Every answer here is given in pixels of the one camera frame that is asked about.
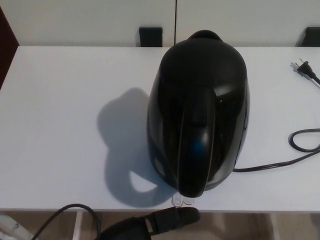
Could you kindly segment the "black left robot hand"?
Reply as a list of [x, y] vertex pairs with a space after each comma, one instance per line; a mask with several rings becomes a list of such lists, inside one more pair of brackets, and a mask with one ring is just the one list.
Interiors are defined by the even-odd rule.
[[98, 240], [150, 240], [152, 236], [194, 224], [201, 219], [194, 207], [170, 207], [130, 217], [103, 230]]

